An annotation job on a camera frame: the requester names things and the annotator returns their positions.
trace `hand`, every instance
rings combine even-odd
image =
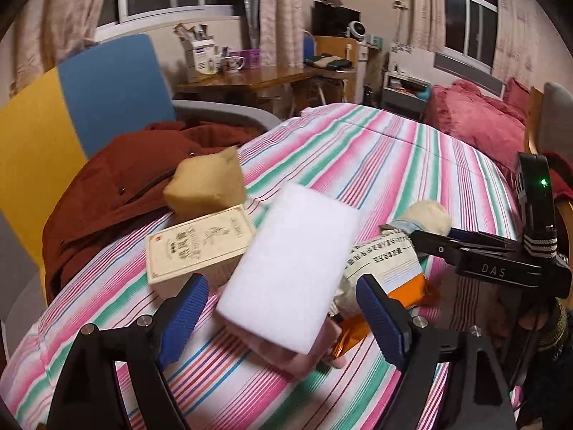
[[[491,310],[488,319],[488,335],[495,348],[503,346],[505,338],[511,334],[511,325],[509,324],[509,315],[507,309],[497,299]],[[537,310],[527,312],[522,318],[519,319],[519,325],[526,330],[533,330],[535,328],[535,320],[537,317]],[[541,309],[539,318],[537,319],[537,329],[542,329],[549,318],[549,312],[546,306]]]

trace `red bedding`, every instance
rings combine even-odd
[[[519,108],[484,96],[475,84],[459,80],[452,87],[432,87],[425,123],[484,153],[513,188],[525,132],[525,113]]]

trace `metal screw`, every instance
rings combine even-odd
[[[91,335],[96,330],[96,327],[93,323],[86,323],[84,326],[81,327],[82,335]]]
[[[138,318],[137,323],[140,327],[148,327],[153,323],[153,317],[151,315],[142,315]]]
[[[428,326],[428,321],[421,315],[412,318],[412,323],[418,328],[426,328]]]
[[[481,328],[477,325],[473,325],[469,327],[469,333],[479,338],[481,336]]]

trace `white sponge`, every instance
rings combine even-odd
[[[217,311],[272,343],[309,353],[358,223],[358,210],[286,184],[227,283]]]

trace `striped bedsheet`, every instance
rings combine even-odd
[[[245,207],[256,226],[281,185],[295,181],[363,209],[359,241],[419,199],[441,202],[455,227],[516,236],[515,204],[488,158],[386,111],[353,104],[307,109],[243,146],[240,160]],[[0,379],[0,395],[23,428],[47,420],[58,375],[83,324],[121,327],[159,307],[146,283],[144,236],[167,221],[168,215],[102,250],[24,337]],[[480,320],[487,289],[445,275],[442,260],[430,258],[425,271],[440,285],[442,300],[439,308],[420,308],[421,314],[457,329]],[[193,430],[373,428],[399,372],[372,336],[348,353],[346,368],[319,366],[305,381],[290,383],[226,332],[215,305],[210,298],[181,360],[165,373]],[[118,364],[117,372],[131,423],[143,429],[127,366]],[[446,373],[446,366],[436,369],[420,430],[432,425]]]

